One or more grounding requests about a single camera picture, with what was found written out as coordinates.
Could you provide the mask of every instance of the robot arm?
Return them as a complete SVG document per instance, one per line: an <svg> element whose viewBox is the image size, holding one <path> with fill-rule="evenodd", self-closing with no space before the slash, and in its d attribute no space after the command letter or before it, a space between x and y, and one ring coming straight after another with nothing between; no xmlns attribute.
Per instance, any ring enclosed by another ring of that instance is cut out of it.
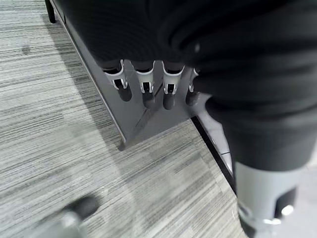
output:
<svg viewBox="0 0 317 238"><path fill-rule="evenodd" d="M149 9L155 11L156 1ZM159 42L198 68L222 123L245 233L293 211L317 135L317 11L309 0L186 1L156 19Z"/></svg>

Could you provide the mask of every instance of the metal bracket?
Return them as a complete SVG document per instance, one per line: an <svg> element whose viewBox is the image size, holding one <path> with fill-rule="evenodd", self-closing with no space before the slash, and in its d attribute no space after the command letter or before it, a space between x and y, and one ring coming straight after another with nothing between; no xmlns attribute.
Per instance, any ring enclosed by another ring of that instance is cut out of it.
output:
<svg viewBox="0 0 317 238"><path fill-rule="evenodd" d="M182 70L179 73L168 73L166 72L164 68L164 62L163 62L163 71L164 71L164 76L163 76L163 84L164 84L164 93L168 94L168 85L173 85L173 92L172 94L175 94L177 91L177 85L179 80L182 77L182 72L184 71L185 66L182 68Z"/></svg>
<svg viewBox="0 0 317 238"><path fill-rule="evenodd" d="M120 60L120 63L121 63L121 70L119 73L107 73L107 72L104 72L105 75L107 76L108 80L110 81L110 83L117 89L119 90L119 88L116 86L115 84L115 80L118 80L120 79L121 80L121 83L122 83L122 86L124 89L126 89L128 87L128 81L127 81L127 77L125 75L125 72L124 72L124 64L123 64L123 60Z"/></svg>
<svg viewBox="0 0 317 238"><path fill-rule="evenodd" d="M149 85L150 85L149 93L153 93L153 89L154 89L154 79L153 79L154 63L155 63L155 61L153 62L153 67L149 72L136 71L142 93L145 93L144 83L149 83Z"/></svg>

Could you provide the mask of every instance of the gray carpet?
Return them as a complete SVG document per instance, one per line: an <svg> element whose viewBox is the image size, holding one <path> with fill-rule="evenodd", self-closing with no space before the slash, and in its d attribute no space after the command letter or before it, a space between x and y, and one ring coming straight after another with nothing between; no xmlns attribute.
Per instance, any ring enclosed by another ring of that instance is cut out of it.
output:
<svg viewBox="0 0 317 238"><path fill-rule="evenodd" d="M0 0L0 16L1 238L27 237L87 193L102 204L86 221L90 238L245 237L234 193L191 121L118 151L119 134L44 0Z"/></svg>

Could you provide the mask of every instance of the black leg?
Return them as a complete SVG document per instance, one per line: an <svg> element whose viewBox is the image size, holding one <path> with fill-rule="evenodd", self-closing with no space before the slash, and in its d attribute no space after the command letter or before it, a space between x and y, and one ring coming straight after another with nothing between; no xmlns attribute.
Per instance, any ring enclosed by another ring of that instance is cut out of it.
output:
<svg viewBox="0 0 317 238"><path fill-rule="evenodd" d="M54 8L53 8L50 0L45 0L45 4L46 4L46 9L47 9L48 14L49 14L50 22L51 23L56 23L55 14L54 14Z"/></svg>

